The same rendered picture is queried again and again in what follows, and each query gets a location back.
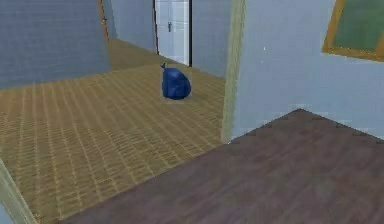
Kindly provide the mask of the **wood framed green picture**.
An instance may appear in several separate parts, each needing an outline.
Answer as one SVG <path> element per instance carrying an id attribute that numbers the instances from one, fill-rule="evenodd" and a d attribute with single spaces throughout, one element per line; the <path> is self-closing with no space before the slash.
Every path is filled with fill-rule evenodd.
<path id="1" fill-rule="evenodd" d="M 322 52 L 384 62 L 384 0 L 335 0 Z"/>

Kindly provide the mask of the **white room door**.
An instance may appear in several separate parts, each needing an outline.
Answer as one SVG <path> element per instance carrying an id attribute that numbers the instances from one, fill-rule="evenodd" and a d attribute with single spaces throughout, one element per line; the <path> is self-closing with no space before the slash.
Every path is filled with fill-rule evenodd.
<path id="1" fill-rule="evenodd" d="M 155 0 L 158 51 L 161 56 L 190 64 L 190 0 Z M 172 22 L 172 32 L 168 32 Z"/>

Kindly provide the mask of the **blue bag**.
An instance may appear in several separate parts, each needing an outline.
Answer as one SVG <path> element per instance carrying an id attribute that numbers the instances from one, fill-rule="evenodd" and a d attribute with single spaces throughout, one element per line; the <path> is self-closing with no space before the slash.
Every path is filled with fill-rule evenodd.
<path id="1" fill-rule="evenodd" d="M 191 83 L 187 76 L 177 68 L 161 65 L 163 69 L 162 93 L 165 98 L 182 100 L 191 93 Z"/>

